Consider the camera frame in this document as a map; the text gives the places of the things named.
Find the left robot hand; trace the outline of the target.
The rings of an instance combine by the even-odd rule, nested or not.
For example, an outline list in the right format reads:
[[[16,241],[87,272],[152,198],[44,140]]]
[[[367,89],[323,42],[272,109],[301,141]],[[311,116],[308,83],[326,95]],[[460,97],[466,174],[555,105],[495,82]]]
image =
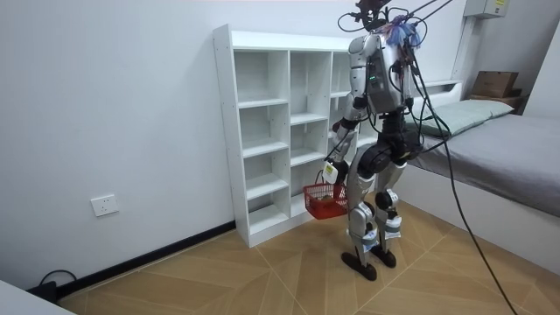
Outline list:
[[[340,162],[326,160],[323,168],[322,178],[325,182],[333,185],[343,185],[347,179],[349,165],[345,160]]]

